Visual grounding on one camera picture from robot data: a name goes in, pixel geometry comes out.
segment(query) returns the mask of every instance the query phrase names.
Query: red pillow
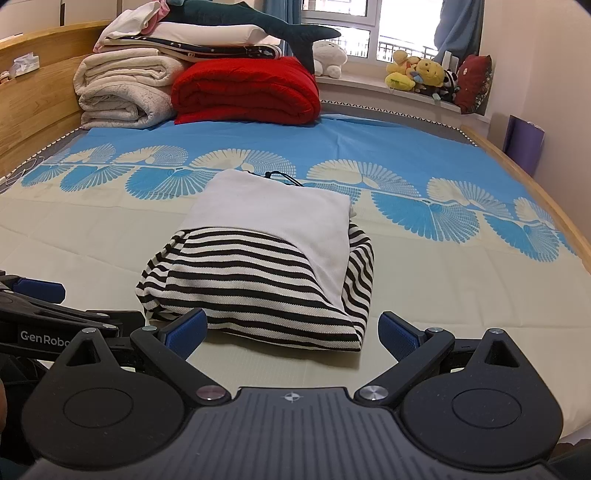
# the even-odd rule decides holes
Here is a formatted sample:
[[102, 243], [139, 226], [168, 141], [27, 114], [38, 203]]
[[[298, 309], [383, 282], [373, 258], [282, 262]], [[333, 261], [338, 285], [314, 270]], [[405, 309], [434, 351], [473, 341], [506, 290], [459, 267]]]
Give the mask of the red pillow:
[[457, 84], [460, 90], [456, 93], [454, 103], [462, 113], [474, 113], [486, 98], [491, 88], [492, 59], [488, 55], [479, 57], [469, 55], [457, 73]]

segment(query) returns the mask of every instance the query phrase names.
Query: wooden bed frame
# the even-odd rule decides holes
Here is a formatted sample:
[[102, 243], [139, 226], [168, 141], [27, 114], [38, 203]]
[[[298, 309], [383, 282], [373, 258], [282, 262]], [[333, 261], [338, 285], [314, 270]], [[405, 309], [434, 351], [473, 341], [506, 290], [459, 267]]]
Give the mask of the wooden bed frame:
[[[0, 42], [0, 72], [13, 59], [34, 52], [41, 68], [0, 85], [0, 177], [62, 135], [80, 126], [72, 78], [108, 22], [90, 22], [21, 35]], [[572, 220], [527, 173], [473, 129], [462, 131], [485, 150], [554, 219], [591, 273], [591, 245]]]

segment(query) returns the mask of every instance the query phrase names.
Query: stuffed shark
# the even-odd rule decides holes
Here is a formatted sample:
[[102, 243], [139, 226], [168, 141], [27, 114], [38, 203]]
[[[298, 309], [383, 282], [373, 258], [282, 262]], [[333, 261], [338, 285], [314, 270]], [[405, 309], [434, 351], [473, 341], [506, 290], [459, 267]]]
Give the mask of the stuffed shark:
[[267, 34], [285, 40], [302, 65], [314, 75], [314, 54], [312, 44], [317, 40], [340, 37], [334, 28], [320, 25], [291, 25], [272, 15], [250, 7], [246, 2], [226, 5], [209, 0], [167, 0], [170, 13], [165, 22], [188, 23], [193, 25], [256, 25]]

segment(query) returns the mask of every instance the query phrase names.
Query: drawstring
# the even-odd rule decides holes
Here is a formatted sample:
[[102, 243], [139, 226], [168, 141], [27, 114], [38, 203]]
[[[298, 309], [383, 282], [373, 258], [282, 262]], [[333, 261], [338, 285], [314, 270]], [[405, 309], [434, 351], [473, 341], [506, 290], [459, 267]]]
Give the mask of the drawstring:
[[283, 173], [282, 171], [268, 171], [265, 173], [265, 178], [266, 179], [270, 179], [271, 175], [283, 175], [285, 178], [287, 178], [287, 180], [289, 180], [290, 182], [292, 182], [294, 185], [297, 185], [298, 187], [303, 187], [303, 185], [297, 181], [294, 177], [288, 175], [287, 173]]

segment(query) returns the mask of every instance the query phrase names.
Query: red blanket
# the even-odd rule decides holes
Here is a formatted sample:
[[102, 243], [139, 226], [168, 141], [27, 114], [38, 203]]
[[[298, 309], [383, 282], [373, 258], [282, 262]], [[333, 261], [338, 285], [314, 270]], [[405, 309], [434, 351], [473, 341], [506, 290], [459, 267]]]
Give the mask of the red blanket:
[[316, 79], [294, 57], [196, 63], [172, 91], [176, 124], [254, 120], [301, 125], [320, 114]]

